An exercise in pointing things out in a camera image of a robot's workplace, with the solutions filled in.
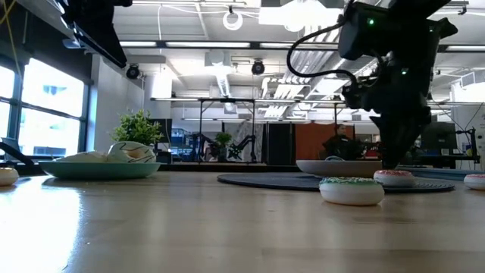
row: potted plant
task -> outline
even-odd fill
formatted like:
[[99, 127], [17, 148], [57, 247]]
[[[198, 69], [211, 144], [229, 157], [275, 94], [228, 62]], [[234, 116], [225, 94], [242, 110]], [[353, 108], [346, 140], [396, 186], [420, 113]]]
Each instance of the potted plant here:
[[219, 162], [227, 161], [227, 144], [233, 139], [233, 137], [228, 133], [218, 133], [215, 136], [215, 141], [219, 149], [219, 155], [217, 160]]
[[134, 141], [146, 146], [154, 145], [163, 137], [160, 124], [149, 120], [150, 112], [146, 115], [143, 110], [120, 117], [120, 126], [114, 129], [111, 138], [114, 141]]

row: wooden table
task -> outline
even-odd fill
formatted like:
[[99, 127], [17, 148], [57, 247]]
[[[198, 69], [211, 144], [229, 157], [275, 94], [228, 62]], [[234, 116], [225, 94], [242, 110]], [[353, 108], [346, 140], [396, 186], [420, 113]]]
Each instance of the wooden table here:
[[0, 190], [0, 272], [485, 272], [485, 193], [380, 206], [219, 184], [215, 173]]

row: orange wall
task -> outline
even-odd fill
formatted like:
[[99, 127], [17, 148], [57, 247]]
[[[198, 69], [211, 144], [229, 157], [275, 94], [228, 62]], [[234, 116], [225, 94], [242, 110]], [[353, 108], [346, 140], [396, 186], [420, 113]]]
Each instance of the orange wall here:
[[[334, 124], [297, 124], [296, 126], [296, 160], [318, 160], [319, 153], [324, 151], [322, 143], [335, 135]], [[352, 126], [346, 127], [346, 135], [353, 138]]]

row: round black mat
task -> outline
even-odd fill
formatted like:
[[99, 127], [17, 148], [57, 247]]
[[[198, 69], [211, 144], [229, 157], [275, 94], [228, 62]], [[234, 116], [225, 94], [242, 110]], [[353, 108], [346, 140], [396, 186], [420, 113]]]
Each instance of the round black mat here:
[[[278, 190], [320, 191], [321, 178], [307, 174], [263, 173], [263, 174], [222, 174], [217, 177], [221, 183], [247, 187]], [[417, 178], [413, 187], [384, 187], [386, 193], [435, 193], [454, 190], [455, 186], [445, 180], [422, 180]]]

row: yellow cable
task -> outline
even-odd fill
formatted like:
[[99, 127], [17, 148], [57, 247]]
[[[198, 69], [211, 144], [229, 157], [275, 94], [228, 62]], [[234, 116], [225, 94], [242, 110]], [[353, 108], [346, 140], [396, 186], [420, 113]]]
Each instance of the yellow cable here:
[[7, 7], [5, 6], [7, 3], [3, 4], [5, 14], [3, 15], [2, 19], [0, 20], [0, 25], [2, 25], [3, 22], [7, 19], [8, 15], [10, 14], [10, 11], [12, 10], [12, 8], [14, 7], [16, 2], [17, 2], [17, 0], [13, 0], [12, 3], [10, 3], [10, 5], [8, 6], [8, 9], [6, 9]]
[[[17, 0], [13, 0], [12, 4], [10, 5], [11, 8]], [[15, 65], [17, 66], [18, 76], [20, 77], [20, 81], [23, 82], [22, 78], [22, 70], [20, 69], [20, 65], [18, 64], [18, 57], [17, 57], [17, 50], [15, 50], [15, 43], [14, 43], [14, 35], [12, 34], [12, 28], [10, 26], [10, 20], [8, 19], [9, 10], [7, 9], [6, 5], [3, 5], [3, 9], [5, 10], [5, 16], [2, 18], [2, 21], [5, 19], [7, 21], [7, 28], [8, 28], [8, 35], [10, 36], [10, 44], [12, 45], [12, 51], [14, 52], [14, 59]]]

